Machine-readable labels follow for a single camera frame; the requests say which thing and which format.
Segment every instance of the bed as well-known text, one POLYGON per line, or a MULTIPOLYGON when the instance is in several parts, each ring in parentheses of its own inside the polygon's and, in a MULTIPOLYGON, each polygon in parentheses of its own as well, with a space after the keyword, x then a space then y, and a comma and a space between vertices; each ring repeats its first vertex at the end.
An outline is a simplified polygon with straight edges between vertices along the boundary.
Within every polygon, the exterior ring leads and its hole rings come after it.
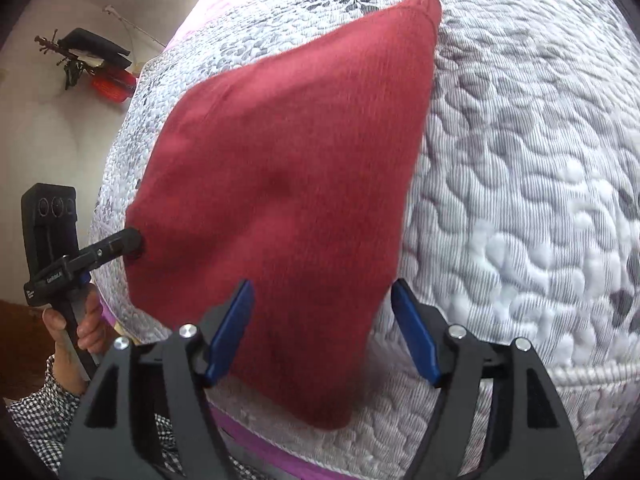
MULTIPOLYGON (((398 1, 201 0, 142 73, 90 241, 124 226, 187 89, 398 1)), ((495 342, 534 343, 588 474, 639 405, 640 45, 611 0, 440 1, 398 275, 450 323, 495 342)), ((121 262, 93 277, 124 330, 143 342, 168 335, 130 303, 121 262)), ((372 393, 336 431, 296 421, 232 378, 209 399, 241 447, 297 478, 400 478, 437 393, 417 376, 388 300, 366 370, 372 393)), ((463 472, 479 460, 490 390, 483 386, 463 472)))

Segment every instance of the finger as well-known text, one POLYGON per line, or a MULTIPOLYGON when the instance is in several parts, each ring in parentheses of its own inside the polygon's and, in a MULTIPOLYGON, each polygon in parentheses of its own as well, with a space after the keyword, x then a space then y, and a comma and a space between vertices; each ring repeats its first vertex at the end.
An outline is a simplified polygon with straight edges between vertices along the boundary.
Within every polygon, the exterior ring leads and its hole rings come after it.
POLYGON ((89 346, 87 350, 92 354, 104 354, 107 351, 107 343, 104 339, 100 339, 96 344, 89 346))
POLYGON ((114 341, 116 341, 120 334, 106 320, 104 322, 104 329, 104 331, 106 332, 107 344, 111 345, 114 341))
POLYGON ((65 317, 57 310, 49 307, 42 313, 42 321, 47 328, 53 341, 60 343, 64 341, 64 330, 66 327, 65 317))
POLYGON ((78 340, 78 348, 87 350, 97 344, 103 345, 105 343, 105 339, 104 326, 101 326, 97 330, 91 332, 89 335, 80 338, 78 340))
POLYGON ((78 337, 85 337, 94 332, 102 322, 102 313, 94 310, 92 313, 84 316, 84 319, 78 325, 78 337))
POLYGON ((90 314, 92 312, 100 311, 102 313, 102 305, 100 304, 100 295, 98 289, 93 283, 89 283, 87 286, 89 291, 84 301, 84 312, 90 314))

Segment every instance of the black device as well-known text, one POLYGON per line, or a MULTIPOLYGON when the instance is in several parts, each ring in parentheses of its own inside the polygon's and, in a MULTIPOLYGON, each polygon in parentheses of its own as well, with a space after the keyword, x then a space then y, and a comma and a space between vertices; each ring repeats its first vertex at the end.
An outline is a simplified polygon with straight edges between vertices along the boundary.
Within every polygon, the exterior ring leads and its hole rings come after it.
POLYGON ((23 196, 22 236, 31 279, 24 285, 30 306, 50 303, 66 320, 67 344, 90 380, 97 356, 78 348, 78 322, 84 315, 89 271, 142 246, 140 233, 128 228, 82 250, 76 233, 76 190, 68 186, 36 184, 23 196))
POLYGON ((440 395, 404 480, 584 480, 574 430, 531 342, 478 340, 420 303, 404 280, 391 305, 418 373, 440 395), (459 476, 471 434, 480 381, 493 379, 480 464, 459 476))
MULTIPOLYGON (((394 283, 391 301, 418 372, 440 389, 404 480, 584 478, 564 407, 526 339, 510 345, 478 340, 417 301, 404 280, 394 283), (494 380, 484 451, 478 468, 459 476, 482 378, 494 380)), ((253 303, 251 283, 243 281, 198 327, 185 324, 163 342, 138 347, 117 339, 81 400, 59 478, 237 480, 204 388, 228 372, 253 303), (163 465, 154 420, 159 397, 168 407, 182 474, 163 465)), ((630 452, 637 436, 632 424, 590 480, 621 478, 613 462, 630 452)), ((0 416, 0 460, 15 463, 21 479, 52 478, 8 416, 0 416)))
POLYGON ((122 70, 131 66, 130 60, 124 57, 131 54, 129 50, 84 28, 75 28, 72 30, 64 38, 58 40, 58 46, 65 50, 84 50, 91 52, 122 70))

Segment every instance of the red towel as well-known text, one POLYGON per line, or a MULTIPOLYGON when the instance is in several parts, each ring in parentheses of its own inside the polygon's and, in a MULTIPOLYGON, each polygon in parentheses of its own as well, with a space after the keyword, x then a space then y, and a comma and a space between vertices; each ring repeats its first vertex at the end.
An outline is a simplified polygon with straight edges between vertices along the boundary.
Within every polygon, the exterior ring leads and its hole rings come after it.
POLYGON ((252 280, 232 371, 320 428, 348 422, 396 276, 441 13, 404 0, 196 85, 127 211, 133 304, 176 328, 252 280))

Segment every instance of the metal screw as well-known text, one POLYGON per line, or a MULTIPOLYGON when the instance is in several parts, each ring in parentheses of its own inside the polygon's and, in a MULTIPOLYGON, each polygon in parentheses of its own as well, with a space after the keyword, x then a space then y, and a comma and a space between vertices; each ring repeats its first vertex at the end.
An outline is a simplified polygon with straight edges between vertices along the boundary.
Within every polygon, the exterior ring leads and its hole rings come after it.
POLYGON ((523 352, 527 352, 531 350, 531 341, 524 337, 519 337, 516 339, 516 348, 523 352))
POLYGON ((466 329, 462 325, 451 325, 449 327, 449 335, 453 339, 462 339, 466 335, 466 329))
POLYGON ((124 350, 129 347, 129 338, 120 336, 113 342, 113 346, 116 347, 116 350, 124 350))
POLYGON ((198 332, 198 327, 192 325, 191 323, 187 323, 186 325, 182 325, 178 332, 180 333, 180 337, 189 339, 196 335, 196 333, 198 332))

